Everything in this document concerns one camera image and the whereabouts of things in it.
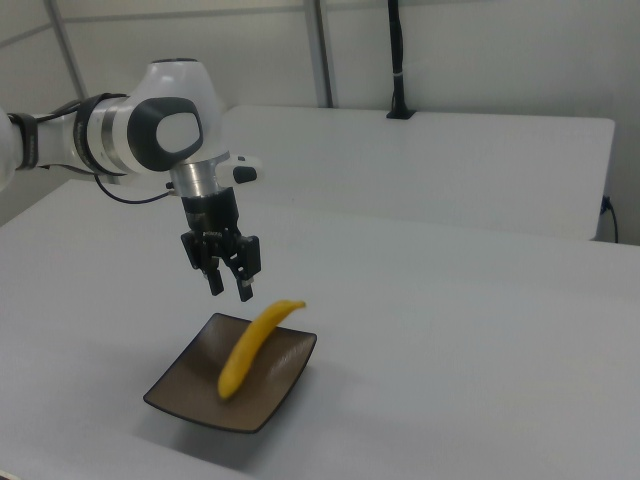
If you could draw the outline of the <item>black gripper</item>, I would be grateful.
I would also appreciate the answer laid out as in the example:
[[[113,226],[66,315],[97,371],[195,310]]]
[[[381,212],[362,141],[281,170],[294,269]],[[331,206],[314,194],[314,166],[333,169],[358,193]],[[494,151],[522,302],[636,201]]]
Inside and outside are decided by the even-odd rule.
[[[260,241],[257,236],[241,235],[234,190],[225,188],[204,197],[182,197],[181,201],[189,226],[181,241],[192,268],[203,273],[212,295],[224,291],[214,243],[203,234],[223,235],[222,259],[236,279],[240,300],[250,300],[254,276],[261,271]]]

